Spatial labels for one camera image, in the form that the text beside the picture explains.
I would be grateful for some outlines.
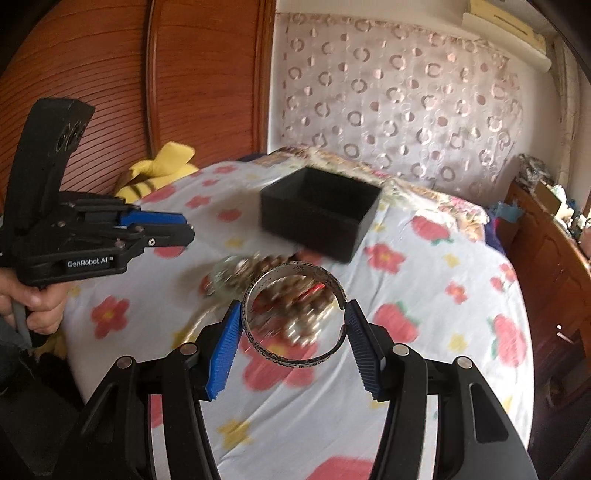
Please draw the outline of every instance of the wooden dresser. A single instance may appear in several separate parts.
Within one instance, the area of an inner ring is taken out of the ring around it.
[[[557,359],[577,346],[591,359],[590,264],[554,217],[515,183],[506,197],[506,203],[513,201],[525,213],[507,255],[521,285],[540,384]]]

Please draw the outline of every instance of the blue gripper pad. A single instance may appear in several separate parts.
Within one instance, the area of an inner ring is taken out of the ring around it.
[[[211,400],[215,400],[217,394],[226,388],[226,380],[242,335],[240,311],[240,302],[234,300],[222,320],[222,333],[209,361],[209,379],[205,385],[205,392]]]
[[[345,325],[363,386],[378,398],[383,393],[380,377],[386,359],[357,300],[351,300],[345,306]]]
[[[187,219],[182,213],[132,210],[129,213],[121,214],[119,218],[119,224],[121,226],[129,226],[132,223],[144,225],[185,225]]]

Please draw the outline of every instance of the floral bedsheet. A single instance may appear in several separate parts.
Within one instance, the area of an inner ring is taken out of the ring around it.
[[[178,344],[179,331],[209,301],[199,285],[215,262],[234,253],[299,249],[258,226],[259,190],[295,168],[290,162],[220,163],[142,200],[146,209],[182,211],[195,241],[187,249],[147,249],[126,274],[82,281],[72,290],[63,324],[84,398],[119,356],[145,361]],[[527,444],[533,361],[515,273],[501,254],[450,228],[448,212],[425,206],[386,197],[350,264],[311,252],[306,258],[331,271],[368,320],[385,326],[395,341],[425,358],[471,357]],[[219,310],[211,321],[222,315]],[[226,389],[202,409],[224,479],[361,480],[371,470],[387,405],[363,389],[347,342],[319,366],[290,370],[266,361],[243,338]],[[420,478],[431,478],[436,418],[430,398]],[[166,479],[157,396],[151,423],[158,477]]]

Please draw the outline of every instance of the wooden wardrobe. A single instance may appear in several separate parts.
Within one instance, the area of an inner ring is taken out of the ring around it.
[[[0,208],[33,103],[96,107],[62,189],[110,192],[167,141],[206,166],[265,151],[273,0],[61,0],[0,77]]]

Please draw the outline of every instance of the screw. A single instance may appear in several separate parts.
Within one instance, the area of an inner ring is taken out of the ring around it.
[[[125,370],[126,368],[129,368],[133,362],[134,361],[130,356],[122,356],[119,358],[119,360],[117,360],[117,367],[121,370]]]
[[[181,345],[181,353],[183,355],[193,355],[196,351],[197,345],[195,345],[194,343],[185,343],[184,345]]]
[[[458,357],[458,359],[457,359],[457,364],[458,364],[460,367],[462,367],[462,368],[464,368],[464,369],[466,369],[466,370],[470,370],[470,369],[472,368],[472,365],[473,365],[473,363],[472,363],[472,360],[470,360],[470,359],[469,359],[468,357],[466,357],[466,356],[461,356],[461,357]]]
[[[407,356],[410,353],[410,350],[406,345],[402,343],[397,343],[392,347],[392,351],[399,356]]]

